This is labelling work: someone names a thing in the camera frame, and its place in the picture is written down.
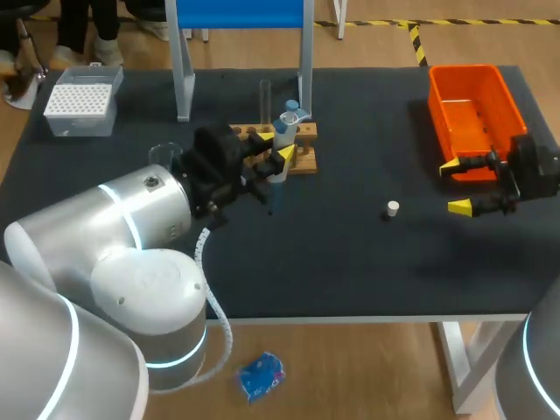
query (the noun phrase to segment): blue wrapper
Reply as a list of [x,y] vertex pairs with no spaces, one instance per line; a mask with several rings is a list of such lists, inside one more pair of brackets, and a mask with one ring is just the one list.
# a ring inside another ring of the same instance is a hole
[[267,395],[280,382],[286,373],[284,365],[274,354],[263,353],[261,357],[237,373],[241,389],[249,403]]

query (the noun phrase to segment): orange plastic container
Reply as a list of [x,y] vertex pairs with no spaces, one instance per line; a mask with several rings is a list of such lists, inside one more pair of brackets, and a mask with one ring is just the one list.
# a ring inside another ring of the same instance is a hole
[[[446,162],[484,155],[492,147],[505,159],[511,137],[527,133],[496,66],[432,67],[428,106]],[[459,181],[496,179],[486,168],[453,177]]]

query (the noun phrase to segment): cable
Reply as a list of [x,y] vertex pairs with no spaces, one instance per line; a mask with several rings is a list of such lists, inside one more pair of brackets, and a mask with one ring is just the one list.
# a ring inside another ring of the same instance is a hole
[[204,269],[202,267],[202,251],[204,250],[204,245],[206,244],[209,236],[210,230],[208,230],[207,228],[202,229],[199,239],[196,241],[196,249],[194,250],[194,261],[196,262],[196,265],[198,265],[200,272],[202,273],[202,278],[204,278],[204,284],[206,285],[206,299],[208,300],[210,306],[212,306],[213,311],[216,313],[216,317],[218,317],[218,321],[220,322],[221,328],[224,331],[224,353],[222,354],[220,360],[218,360],[216,366],[207,371],[205,374],[192,378],[185,384],[186,387],[195,385],[197,383],[206,382],[218,372],[220,372],[228,362],[232,348],[234,347],[234,333],[231,330],[231,325],[229,324],[228,317],[226,316],[226,313],[221,309],[218,300],[210,290],[210,285],[208,284],[207,278],[204,274]]

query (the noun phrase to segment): wooden floor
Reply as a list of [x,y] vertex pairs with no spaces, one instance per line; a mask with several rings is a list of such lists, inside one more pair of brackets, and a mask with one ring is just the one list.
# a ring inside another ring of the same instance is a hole
[[[348,19],[560,18],[552,0],[348,0]],[[316,0],[318,20],[333,20],[333,7]],[[47,16],[56,16],[52,3]],[[30,24],[48,57],[55,26]],[[417,64],[407,31],[396,27],[316,28],[316,67],[406,67]],[[494,63],[521,67],[556,138],[560,138],[560,27],[530,25],[422,26],[429,64]],[[119,35],[127,68],[168,68],[165,43],[124,24]],[[278,54],[280,46],[294,46]],[[295,67],[297,31],[211,31],[210,43],[190,44],[197,68]],[[0,177],[25,126],[26,113],[0,102]],[[378,419],[452,420],[451,391],[432,325],[244,326],[234,329],[234,353],[208,384],[150,399],[146,419]],[[218,357],[221,334],[211,329],[207,365]],[[285,383],[248,406],[235,370],[261,352],[278,355]],[[498,420],[490,400],[473,420]]]

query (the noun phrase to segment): black tabletop mat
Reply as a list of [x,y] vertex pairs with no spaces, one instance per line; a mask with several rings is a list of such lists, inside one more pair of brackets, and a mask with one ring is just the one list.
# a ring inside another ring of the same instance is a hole
[[[501,71],[540,142],[553,144],[520,71]],[[261,79],[274,115],[295,97],[290,70],[197,73],[192,122],[175,122],[171,72],[127,72],[112,137],[56,138],[42,116],[45,84],[0,186],[0,228],[147,164],[162,142],[188,147],[193,127],[256,123]],[[243,198],[206,245],[206,276],[232,318],[528,312],[560,272],[560,202],[478,219],[446,211],[462,185],[438,179],[443,158],[427,109],[424,68],[318,69],[313,119],[319,173],[289,177],[269,217]],[[379,218],[389,200],[401,209]],[[173,243],[193,254],[208,222]]]

